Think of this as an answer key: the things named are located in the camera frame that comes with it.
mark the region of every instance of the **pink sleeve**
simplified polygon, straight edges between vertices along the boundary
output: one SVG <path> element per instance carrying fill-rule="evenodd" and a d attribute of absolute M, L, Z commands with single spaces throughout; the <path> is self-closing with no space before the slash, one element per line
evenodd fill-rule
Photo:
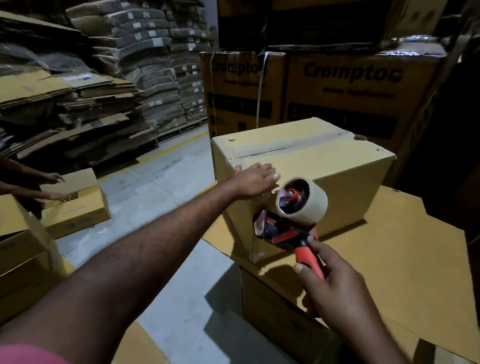
<path fill-rule="evenodd" d="M 69 364 L 58 355 L 30 345 L 0 346 L 1 364 Z"/>

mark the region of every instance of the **white label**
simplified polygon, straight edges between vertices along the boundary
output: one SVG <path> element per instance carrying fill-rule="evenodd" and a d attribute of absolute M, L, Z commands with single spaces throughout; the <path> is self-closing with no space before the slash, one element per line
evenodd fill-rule
<path fill-rule="evenodd" d="M 91 73 L 76 74 L 75 76 L 62 77 L 66 82 L 78 80 L 91 80 Z"/>
<path fill-rule="evenodd" d="M 153 38 L 153 46 L 154 47 L 163 47 L 163 40 L 162 38 Z"/>

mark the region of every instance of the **person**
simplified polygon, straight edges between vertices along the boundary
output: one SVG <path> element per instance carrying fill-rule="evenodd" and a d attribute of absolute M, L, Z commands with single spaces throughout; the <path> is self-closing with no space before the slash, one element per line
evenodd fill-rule
<path fill-rule="evenodd" d="M 23 164 L 0 157 L 0 194 L 12 194 L 27 211 L 41 218 L 42 204 L 35 199 L 68 201 L 66 194 L 41 191 L 42 183 L 65 182 L 58 173 L 44 173 Z"/>
<path fill-rule="evenodd" d="M 271 164 L 235 168 L 227 181 L 100 251 L 0 335 L 3 364 L 109 363 L 129 325 L 158 295 L 206 230 L 234 201 L 275 188 Z M 365 282 L 326 244 L 321 281 L 296 266 L 315 310 L 367 363 L 408 363 Z"/>

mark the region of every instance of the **fingernail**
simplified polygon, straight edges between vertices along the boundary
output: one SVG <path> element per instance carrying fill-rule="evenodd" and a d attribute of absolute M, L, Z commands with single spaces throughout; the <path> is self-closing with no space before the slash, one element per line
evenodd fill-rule
<path fill-rule="evenodd" d="M 302 271 L 304 265 L 303 264 L 300 264 L 300 263 L 297 263 L 295 264 L 295 266 L 293 267 L 293 269 L 295 270 L 295 272 L 297 274 L 300 274 L 300 272 Z"/>

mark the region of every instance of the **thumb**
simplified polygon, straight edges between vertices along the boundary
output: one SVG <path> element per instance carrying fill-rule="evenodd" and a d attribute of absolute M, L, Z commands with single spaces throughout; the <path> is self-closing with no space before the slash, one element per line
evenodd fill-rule
<path fill-rule="evenodd" d="M 320 277 L 307 266 L 297 263 L 295 264 L 295 272 L 299 275 L 305 291 L 307 291 L 313 300 L 317 301 L 328 289 L 328 283 L 320 279 Z"/>

